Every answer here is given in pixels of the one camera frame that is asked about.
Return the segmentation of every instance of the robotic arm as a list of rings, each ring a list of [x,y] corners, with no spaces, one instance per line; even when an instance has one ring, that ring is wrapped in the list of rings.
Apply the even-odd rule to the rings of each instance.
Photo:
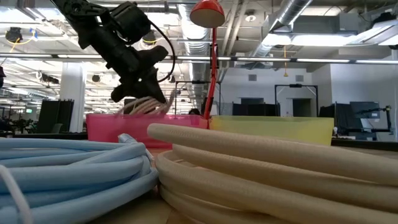
[[[110,11],[86,0],[51,1],[78,33],[80,47],[91,45],[107,62],[106,68],[113,68],[121,77],[121,85],[111,94],[113,101],[119,102],[125,96],[152,96],[166,102],[154,65],[167,56],[167,50],[161,46],[141,51],[131,47],[150,31],[151,25],[157,28],[136,3],[125,2]]]

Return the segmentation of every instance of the red desk lamp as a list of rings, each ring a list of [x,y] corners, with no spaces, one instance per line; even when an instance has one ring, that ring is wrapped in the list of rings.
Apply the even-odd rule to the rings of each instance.
[[[207,96],[205,119],[210,117],[210,103],[214,96],[217,76],[217,27],[225,22],[224,10],[217,0],[201,0],[193,7],[190,14],[191,21],[204,28],[213,28],[213,44],[211,45],[211,84]]]

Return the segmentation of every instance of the pink plastic bin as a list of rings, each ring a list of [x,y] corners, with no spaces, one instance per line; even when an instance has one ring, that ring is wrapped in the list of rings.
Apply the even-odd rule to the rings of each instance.
[[[126,133],[149,149],[171,149],[172,145],[147,135],[150,124],[172,124],[192,128],[207,128],[207,121],[197,115],[115,115],[88,114],[86,117],[88,140],[117,142]]]

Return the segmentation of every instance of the yellow bin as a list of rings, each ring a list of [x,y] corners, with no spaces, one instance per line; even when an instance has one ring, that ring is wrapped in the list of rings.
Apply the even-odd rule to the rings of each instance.
[[[213,116],[210,129],[330,145],[333,118]]]

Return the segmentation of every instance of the computer monitor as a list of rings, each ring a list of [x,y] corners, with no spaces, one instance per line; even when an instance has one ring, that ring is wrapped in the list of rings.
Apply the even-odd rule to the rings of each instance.
[[[355,118],[380,119],[379,102],[350,102]]]

